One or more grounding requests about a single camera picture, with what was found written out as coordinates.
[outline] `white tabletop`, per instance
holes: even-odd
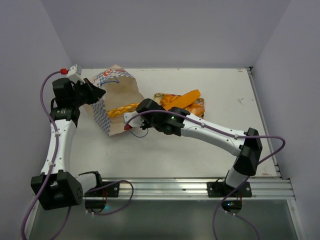
[[[105,69],[83,69],[83,78],[92,78]],[[235,130],[264,127],[245,69],[126,69],[136,78],[145,98],[154,93],[185,94],[198,89],[205,102],[204,119]],[[164,135],[150,129],[144,138],[129,132],[107,136],[84,108],[75,133],[70,171],[76,176],[99,171],[104,178],[191,178],[225,177],[235,157],[206,142],[188,137]],[[137,129],[137,135],[143,135]],[[261,157],[270,153],[262,140]],[[272,159],[265,161],[256,176],[277,176]]]

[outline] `checkered paper bag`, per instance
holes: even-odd
[[[109,136],[124,131],[123,115],[110,118],[107,111],[132,103],[140,103],[144,97],[139,93],[136,79],[118,65],[97,74],[90,82],[104,89],[106,94],[96,103],[85,105],[85,110]]]

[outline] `blue wire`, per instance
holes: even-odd
[[[144,138],[145,136],[148,135],[148,133],[149,133],[149,128],[146,129],[146,134],[143,135],[143,136],[137,136],[137,135],[135,135],[131,130],[129,130],[129,131],[130,131],[130,133],[131,133],[133,136],[135,136],[136,138],[142,139],[142,138]]]
[[[119,80],[118,80],[118,78],[116,78],[115,76],[113,77],[116,81],[103,81],[102,83],[101,83],[101,85],[102,84],[108,84],[108,83],[117,83],[117,84],[119,84],[120,82],[119,82]]]

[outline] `blue checkered pattern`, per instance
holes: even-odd
[[[94,81],[93,85],[96,87],[100,88],[104,82],[107,81],[115,81],[114,77],[130,77],[133,78],[131,74],[128,72],[124,71],[123,69],[117,70],[114,68],[111,68],[111,70],[107,70],[104,72],[99,73]],[[101,98],[99,101],[96,103],[92,104],[93,108],[93,118],[94,121],[99,125],[99,127],[109,135],[110,133],[110,125],[111,125],[111,119],[107,114],[106,106],[105,106],[105,101],[103,98]]]

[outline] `table surface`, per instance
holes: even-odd
[[[83,69],[83,78],[92,78],[105,69]],[[263,122],[246,69],[217,68],[127,68],[136,78],[145,98],[154,93],[185,94],[198,89],[205,101],[204,119],[235,130],[255,128],[265,135]],[[130,132],[107,136],[85,109],[74,135],[70,172],[76,176],[99,171],[103,178],[203,178],[225,177],[235,157],[214,145],[150,129],[144,138]],[[135,130],[143,135],[141,129]],[[261,158],[270,153],[262,139]],[[257,177],[277,176],[274,162],[262,163]]]

